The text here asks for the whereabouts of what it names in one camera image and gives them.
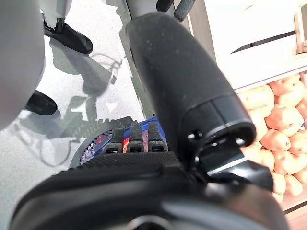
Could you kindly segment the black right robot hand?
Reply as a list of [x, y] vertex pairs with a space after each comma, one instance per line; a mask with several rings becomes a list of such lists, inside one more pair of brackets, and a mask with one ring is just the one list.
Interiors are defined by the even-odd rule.
[[256, 129], [201, 45], [150, 13], [126, 34], [157, 121], [148, 151], [139, 123], [112, 131], [104, 152], [53, 175], [17, 205], [12, 230], [286, 230], [268, 167], [248, 160]]

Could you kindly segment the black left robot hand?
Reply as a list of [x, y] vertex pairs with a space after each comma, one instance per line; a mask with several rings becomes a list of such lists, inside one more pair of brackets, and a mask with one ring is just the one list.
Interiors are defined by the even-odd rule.
[[[167, 12], [174, 0], [158, 0], [156, 3], [156, 9], [159, 12]], [[183, 22], [188, 13], [192, 9], [195, 0], [180, 0], [178, 6], [175, 8], [173, 16], [179, 21]]]

